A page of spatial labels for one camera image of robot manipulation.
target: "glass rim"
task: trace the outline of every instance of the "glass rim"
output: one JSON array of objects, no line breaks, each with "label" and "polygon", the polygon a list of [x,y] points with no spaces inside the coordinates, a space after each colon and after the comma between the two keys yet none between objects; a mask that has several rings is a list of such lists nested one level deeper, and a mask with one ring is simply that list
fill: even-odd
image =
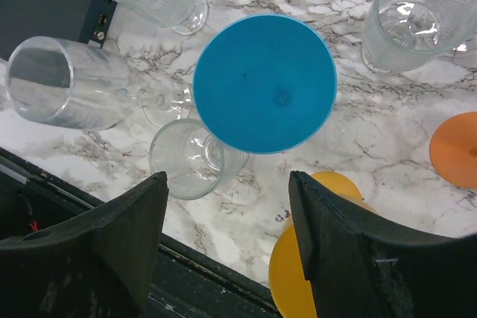
[{"label": "glass rim", "polygon": [[442,54],[444,52],[448,52],[449,50],[452,50],[455,46],[467,41],[474,34],[474,32],[476,31],[476,27],[474,26],[474,30],[472,30],[471,34],[469,34],[467,36],[462,36],[461,39],[459,39],[456,44],[444,46],[442,48],[439,48],[439,50],[437,50],[437,51],[436,50],[434,50],[434,51],[412,50],[412,49],[406,48],[404,45],[401,45],[398,42],[395,42],[393,39],[391,39],[389,37],[388,33],[386,33],[386,31],[382,27],[382,23],[381,23],[381,20],[380,20],[380,17],[379,17],[379,3],[380,3],[380,1],[381,0],[373,0],[373,4],[371,5],[371,13],[372,13],[372,16],[374,17],[374,19],[376,20],[376,24],[378,25],[379,32],[381,33],[381,35],[383,35],[383,37],[385,38],[385,41],[391,42],[396,47],[398,47],[399,49],[407,51],[411,54],[437,55],[437,54]]},{"label": "glass rim", "polygon": [[[198,129],[200,128],[204,128],[208,133],[209,133],[209,136],[214,136],[208,129],[207,127],[204,125],[203,122],[197,120],[197,119],[192,119],[192,118],[181,118],[181,119],[176,119],[174,121],[171,121],[169,123],[167,123],[164,127],[161,127],[156,135],[154,136],[152,142],[151,142],[151,145],[149,146],[149,154],[148,154],[148,159],[149,159],[149,169],[151,170],[151,173],[155,174],[156,171],[154,171],[153,169],[153,162],[152,162],[152,153],[153,153],[153,149],[155,148],[155,144],[156,144],[156,141],[157,141],[157,138],[159,138],[159,136],[161,134],[163,134],[169,127],[172,127],[172,126],[175,126],[177,124],[181,124],[181,123],[187,123],[187,124],[195,124],[198,126]],[[220,150],[220,154],[221,154],[221,158],[224,158],[224,148],[223,148],[223,143],[219,140],[219,143],[221,145],[218,146],[218,149]],[[180,195],[172,195],[171,194],[171,189],[168,187],[169,189],[169,195],[176,198],[176,199],[180,199],[180,200],[197,200],[197,199],[200,199],[202,197],[205,197],[207,194],[210,194],[211,192],[213,192],[216,188],[217,188],[217,185],[218,183],[220,182],[221,178],[220,176],[222,175],[222,173],[224,172],[224,160],[221,161],[221,168],[218,172],[218,178],[216,181],[214,181],[213,184],[211,184],[211,186],[206,189],[205,191],[197,194],[197,195],[193,195],[193,196],[190,196],[190,197],[184,197],[184,196],[180,196]]]},{"label": "glass rim", "polygon": [[63,112],[63,110],[66,108],[66,106],[68,105],[68,103],[69,103],[69,101],[71,100],[71,97],[72,97],[71,96],[71,90],[75,86],[75,67],[73,66],[73,63],[71,61],[71,57],[68,54],[68,51],[66,51],[65,47],[61,43],[62,41],[68,41],[68,40],[56,39],[54,37],[49,37],[49,36],[33,36],[29,39],[26,39],[24,42],[22,42],[20,45],[18,45],[15,48],[15,50],[13,51],[13,53],[10,55],[10,57],[8,59],[7,68],[6,68],[6,71],[5,71],[5,90],[6,90],[6,93],[7,93],[7,99],[12,103],[13,108],[15,109],[15,112],[20,113],[20,111],[18,110],[18,106],[16,105],[16,100],[13,99],[13,97],[10,93],[10,85],[11,85],[11,82],[12,82],[11,81],[12,79],[11,79],[11,76],[10,76],[10,69],[11,69],[11,66],[12,66],[13,62],[15,61],[16,57],[18,56],[19,52],[21,50],[23,50],[25,47],[28,47],[29,42],[32,42],[33,44],[35,42],[47,42],[49,44],[54,44],[56,46],[56,49],[60,50],[61,53],[63,54],[63,56],[65,57],[65,60],[68,63],[68,69],[69,69],[69,86],[68,86],[68,89],[66,89],[66,95],[68,96],[68,98],[61,105],[61,107],[58,109],[58,111],[56,111],[53,115],[49,116],[48,118],[45,118],[42,121],[49,122],[49,121],[57,118]]}]

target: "glass stem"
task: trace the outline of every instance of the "glass stem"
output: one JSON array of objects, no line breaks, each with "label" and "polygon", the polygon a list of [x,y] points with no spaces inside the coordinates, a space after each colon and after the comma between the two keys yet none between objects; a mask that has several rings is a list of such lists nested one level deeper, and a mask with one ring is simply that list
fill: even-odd
[{"label": "glass stem", "polygon": [[138,93],[138,99],[144,107],[160,110],[167,110],[171,107],[171,96],[172,93],[169,89],[159,85],[154,87],[154,92],[146,92],[144,89],[140,89]]}]

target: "white marble surface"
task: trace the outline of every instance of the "white marble surface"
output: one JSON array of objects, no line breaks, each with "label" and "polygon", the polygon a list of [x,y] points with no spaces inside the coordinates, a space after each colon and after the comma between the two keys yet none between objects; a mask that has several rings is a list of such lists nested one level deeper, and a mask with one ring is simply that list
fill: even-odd
[{"label": "white marble surface", "polygon": [[[476,108],[476,70],[436,60],[398,76],[361,63],[361,23],[370,0],[209,0],[206,32],[252,13],[302,19],[329,43],[339,73],[335,110],[308,142],[286,153],[251,156],[229,185],[194,202],[170,200],[164,233],[263,284],[289,210],[291,170],[347,175],[382,216],[427,232],[477,232],[473,191],[452,187],[433,170],[429,139],[445,119]],[[157,77],[192,82],[209,35],[181,37],[119,8],[107,49]],[[4,63],[0,63],[0,83]],[[148,146],[157,128],[138,109],[126,122],[82,133],[21,119],[0,92],[0,146],[107,201],[149,175]]]}]

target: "black plastic part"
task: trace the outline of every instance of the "black plastic part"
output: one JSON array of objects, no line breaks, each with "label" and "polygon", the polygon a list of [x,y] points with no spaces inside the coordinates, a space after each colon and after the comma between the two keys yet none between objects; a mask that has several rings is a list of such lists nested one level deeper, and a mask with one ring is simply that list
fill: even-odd
[{"label": "black plastic part", "polygon": [[70,220],[0,243],[5,317],[139,317],[167,205],[165,174]]},{"label": "black plastic part", "polygon": [[[97,198],[0,148],[2,171],[8,173],[10,178],[15,178],[16,189],[27,193],[40,228],[47,223],[60,223],[63,219],[67,220],[103,204]],[[161,237],[154,266],[143,318],[281,317],[269,289],[166,235]],[[89,306],[89,302],[87,299],[84,304]],[[102,313],[101,317],[106,317],[104,311]],[[23,317],[15,314],[3,316]],[[126,316],[110,314],[110,317]]]},{"label": "black plastic part", "polygon": [[477,317],[477,235],[410,229],[302,172],[291,173],[289,194],[320,318]]},{"label": "black plastic part", "polygon": [[33,36],[91,41],[101,47],[116,8],[111,0],[0,0],[0,5],[0,58],[4,60]]},{"label": "black plastic part", "polygon": [[12,236],[25,236],[28,227],[28,213],[20,200],[22,190],[16,180],[0,173],[0,240]]}]

